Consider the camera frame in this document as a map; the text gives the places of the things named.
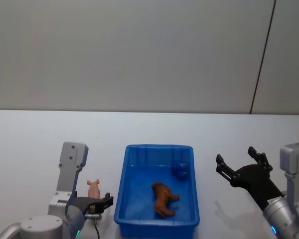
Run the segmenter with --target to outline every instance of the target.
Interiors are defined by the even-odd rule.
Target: gray robot arm
[[[59,180],[49,203],[48,215],[10,225],[0,234],[0,239],[74,239],[82,230],[91,205],[98,214],[111,206],[113,197],[109,193],[100,200],[76,197],[78,175],[85,166],[87,155],[85,144],[65,142],[59,163]]]
[[[252,147],[248,153],[257,161],[257,165],[244,166],[234,171],[218,155],[216,171],[230,181],[233,187],[245,188],[251,194],[278,238],[299,239],[299,143],[281,148],[281,169],[286,172],[288,179],[287,197],[269,179],[272,167],[266,155],[256,153]]]

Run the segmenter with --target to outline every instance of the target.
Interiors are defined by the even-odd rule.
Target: pink toy pig
[[[100,193],[100,189],[99,189],[99,184],[100,184],[100,180],[96,180],[94,182],[91,182],[90,180],[88,180],[86,182],[87,185],[89,185],[89,191],[88,191],[88,197],[89,198],[96,198],[96,199],[101,199],[101,193]],[[90,206],[90,213],[93,214],[95,213],[95,206]]]

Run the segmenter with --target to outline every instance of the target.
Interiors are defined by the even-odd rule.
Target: brown toy dog
[[[89,191],[88,191],[88,197],[89,198],[96,198],[96,199],[101,199],[101,193],[100,193],[100,189],[99,189],[99,184],[100,184],[100,180],[96,180],[94,182],[91,182],[90,180],[88,180],[86,182],[87,185],[89,185]],[[95,206],[90,206],[90,213],[93,214],[95,213]]]
[[[154,204],[154,210],[160,214],[163,218],[166,216],[174,216],[175,210],[167,209],[167,205],[170,201],[179,200],[178,195],[173,195],[171,190],[161,182],[155,182],[152,184],[151,188],[156,196],[156,201]]]

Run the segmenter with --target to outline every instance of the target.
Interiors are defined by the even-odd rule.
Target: table surface
[[[87,180],[100,179],[101,194],[114,196],[99,223],[102,239],[120,238],[113,215],[125,147],[144,143],[194,148],[200,210],[196,239],[273,239],[248,193],[215,172],[215,159],[221,153],[238,169],[253,163],[247,155],[252,145],[267,154],[274,168],[271,179],[285,190],[279,150],[299,142],[299,116],[0,111],[0,232],[9,223],[47,213],[65,141],[89,146],[78,195],[87,195]],[[80,238],[96,238],[90,222]]]

